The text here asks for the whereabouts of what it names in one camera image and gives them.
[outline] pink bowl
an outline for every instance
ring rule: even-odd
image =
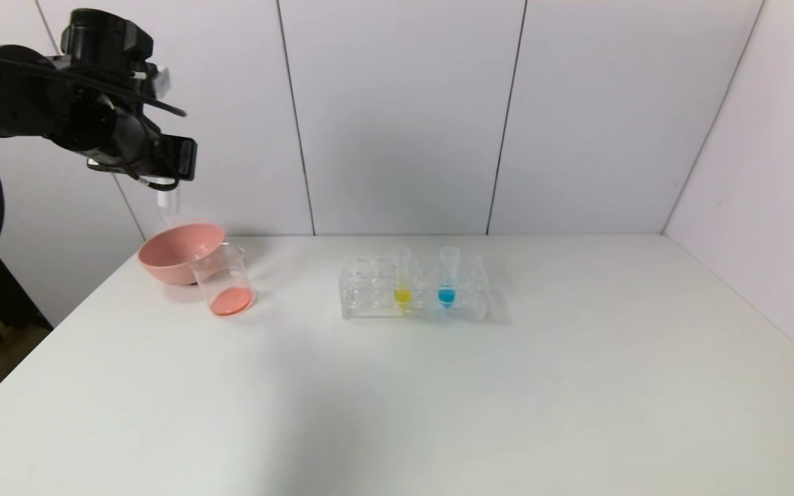
[[[192,285],[195,274],[189,260],[195,254],[211,254],[225,239],[226,232],[214,224],[185,224],[146,241],[139,249],[139,263],[168,285]]]

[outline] white table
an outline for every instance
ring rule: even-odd
[[[240,238],[208,313],[127,261],[0,386],[0,495],[793,495],[794,345],[661,236]],[[345,254],[458,245],[480,324],[340,317]]]

